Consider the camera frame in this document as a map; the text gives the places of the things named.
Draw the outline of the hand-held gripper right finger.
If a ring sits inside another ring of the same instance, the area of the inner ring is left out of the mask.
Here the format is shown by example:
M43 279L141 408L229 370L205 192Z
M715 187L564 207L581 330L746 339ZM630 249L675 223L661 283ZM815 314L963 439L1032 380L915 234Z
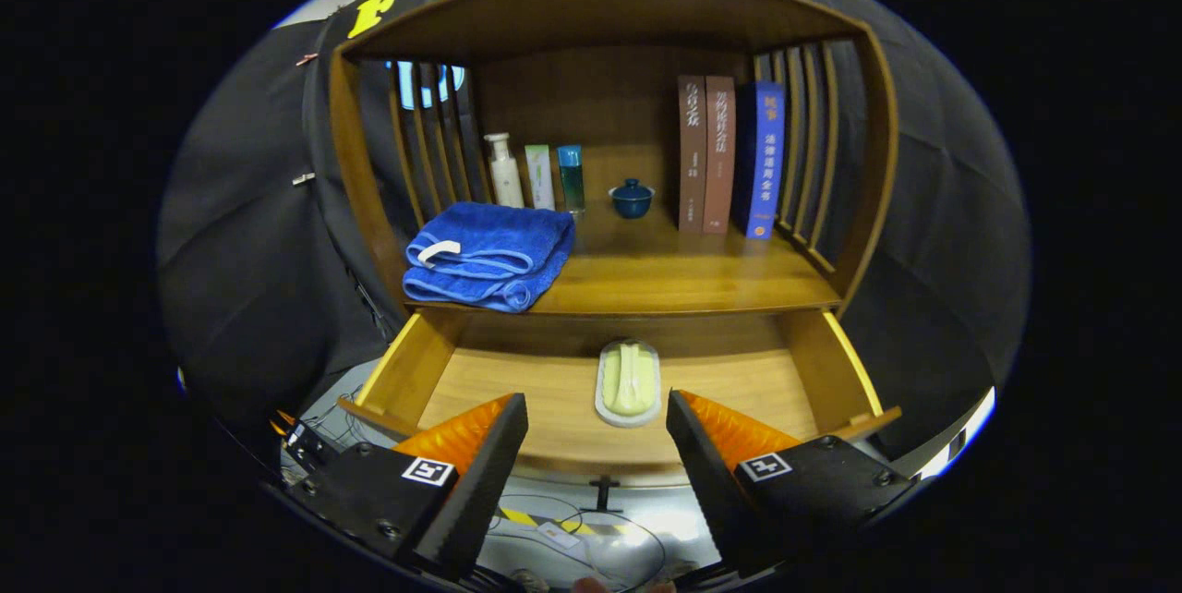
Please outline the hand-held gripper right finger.
M667 429L725 567L756 575L860 542L916 480L837 436L808 441L684 390Z

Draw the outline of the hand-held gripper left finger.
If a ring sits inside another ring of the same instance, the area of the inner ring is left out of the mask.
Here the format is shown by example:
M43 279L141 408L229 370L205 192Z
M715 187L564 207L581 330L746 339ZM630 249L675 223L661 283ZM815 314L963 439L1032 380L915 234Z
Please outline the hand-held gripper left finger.
M465 580L528 431L526 396L468 409L396 447L358 444L282 490L282 506L400 572Z

